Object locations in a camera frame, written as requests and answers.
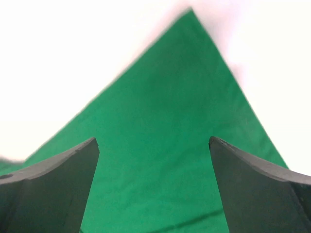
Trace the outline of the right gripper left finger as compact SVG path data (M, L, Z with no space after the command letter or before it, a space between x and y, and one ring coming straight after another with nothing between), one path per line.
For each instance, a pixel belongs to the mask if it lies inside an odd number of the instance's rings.
M0 177L2 233L78 233L99 158L93 137Z

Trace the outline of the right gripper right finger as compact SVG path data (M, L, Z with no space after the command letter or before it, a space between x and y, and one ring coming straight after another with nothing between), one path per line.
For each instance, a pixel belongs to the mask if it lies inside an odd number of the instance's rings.
M309 233L311 178L212 136L209 150L231 233Z

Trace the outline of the green t shirt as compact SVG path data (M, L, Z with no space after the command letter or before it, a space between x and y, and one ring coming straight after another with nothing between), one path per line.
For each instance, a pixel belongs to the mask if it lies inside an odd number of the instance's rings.
M209 139L285 162L193 9L25 165L95 137L82 233L226 233Z

